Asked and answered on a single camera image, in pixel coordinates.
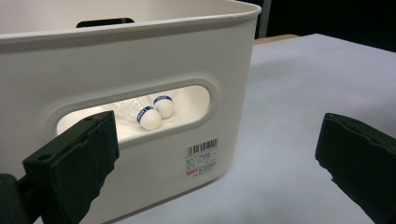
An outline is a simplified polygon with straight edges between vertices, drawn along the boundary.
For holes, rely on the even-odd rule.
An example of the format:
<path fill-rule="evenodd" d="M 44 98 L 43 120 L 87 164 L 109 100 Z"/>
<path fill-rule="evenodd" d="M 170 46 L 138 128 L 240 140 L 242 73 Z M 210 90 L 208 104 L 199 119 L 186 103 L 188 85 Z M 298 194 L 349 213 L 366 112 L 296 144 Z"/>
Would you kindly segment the white plastic storage bin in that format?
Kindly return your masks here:
<path fill-rule="evenodd" d="M 0 172 L 101 105 L 173 91 L 159 129 L 118 127 L 120 156 L 82 224 L 229 168 L 260 8 L 236 0 L 0 0 Z"/>

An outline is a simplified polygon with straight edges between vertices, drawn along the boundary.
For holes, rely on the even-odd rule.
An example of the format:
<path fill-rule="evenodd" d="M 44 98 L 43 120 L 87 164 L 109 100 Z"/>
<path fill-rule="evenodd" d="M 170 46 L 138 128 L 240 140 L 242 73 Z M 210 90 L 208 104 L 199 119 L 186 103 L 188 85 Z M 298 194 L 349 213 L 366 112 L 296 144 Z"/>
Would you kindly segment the white shuttlecock blue band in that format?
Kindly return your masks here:
<path fill-rule="evenodd" d="M 158 129 L 163 122 L 161 114 L 152 105 L 139 99 L 121 102 L 119 114 L 124 119 L 136 121 L 148 131 Z"/>
<path fill-rule="evenodd" d="M 154 108 L 163 119 L 170 118 L 175 111 L 173 99 L 169 95 L 160 95 L 153 101 Z"/>

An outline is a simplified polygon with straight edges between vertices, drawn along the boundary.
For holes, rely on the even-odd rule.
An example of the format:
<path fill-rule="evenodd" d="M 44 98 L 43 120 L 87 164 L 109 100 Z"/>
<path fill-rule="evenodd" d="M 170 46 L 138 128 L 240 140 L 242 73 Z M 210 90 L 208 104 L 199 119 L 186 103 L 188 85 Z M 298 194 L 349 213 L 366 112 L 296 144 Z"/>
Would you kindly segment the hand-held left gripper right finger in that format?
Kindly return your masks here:
<path fill-rule="evenodd" d="M 315 158 L 375 224 L 396 224 L 396 139 L 359 121 L 327 113 Z"/>

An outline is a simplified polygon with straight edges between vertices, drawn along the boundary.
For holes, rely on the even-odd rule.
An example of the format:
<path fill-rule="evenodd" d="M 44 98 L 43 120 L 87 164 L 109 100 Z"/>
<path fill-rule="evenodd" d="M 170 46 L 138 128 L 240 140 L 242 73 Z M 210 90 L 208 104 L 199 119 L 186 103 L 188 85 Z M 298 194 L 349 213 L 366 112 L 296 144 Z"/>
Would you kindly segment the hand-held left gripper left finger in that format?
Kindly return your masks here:
<path fill-rule="evenodd" d="M 23 160 L 45 224 L 78 224 L 119 158 L 113 111 L 80 120 Z"/>

